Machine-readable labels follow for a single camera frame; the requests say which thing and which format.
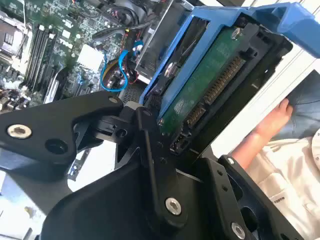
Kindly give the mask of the person's bare hand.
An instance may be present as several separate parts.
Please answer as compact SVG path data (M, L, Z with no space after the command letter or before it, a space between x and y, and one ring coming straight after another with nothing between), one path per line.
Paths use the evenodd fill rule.
M283 99L252 131L254 140L265 145L288 123L292 113L289 100Z

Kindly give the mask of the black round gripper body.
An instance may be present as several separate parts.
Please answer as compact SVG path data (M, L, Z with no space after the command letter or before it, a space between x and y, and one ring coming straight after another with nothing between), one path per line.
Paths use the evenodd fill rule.
M177 172L187 222L176 230L148 218L140 168L125 165L62 199L46 217L42 240L222 240L220 217L209 212L203 181Z

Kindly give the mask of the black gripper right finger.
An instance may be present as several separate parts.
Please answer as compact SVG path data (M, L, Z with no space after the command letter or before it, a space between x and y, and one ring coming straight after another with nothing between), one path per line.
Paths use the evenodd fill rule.
M200 158L198 174L215 240L302 239L234 158Z

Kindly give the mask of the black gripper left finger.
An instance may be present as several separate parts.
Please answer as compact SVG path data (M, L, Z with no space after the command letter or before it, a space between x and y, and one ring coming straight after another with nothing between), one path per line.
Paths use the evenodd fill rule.
M66 181L67 171L82 150L106 140L142 168L148 220L162 228L181 228L188 219L176 170L167 161L168 146L152 112L124 105L113 94L98 91L0 116L0 168L45 186Z

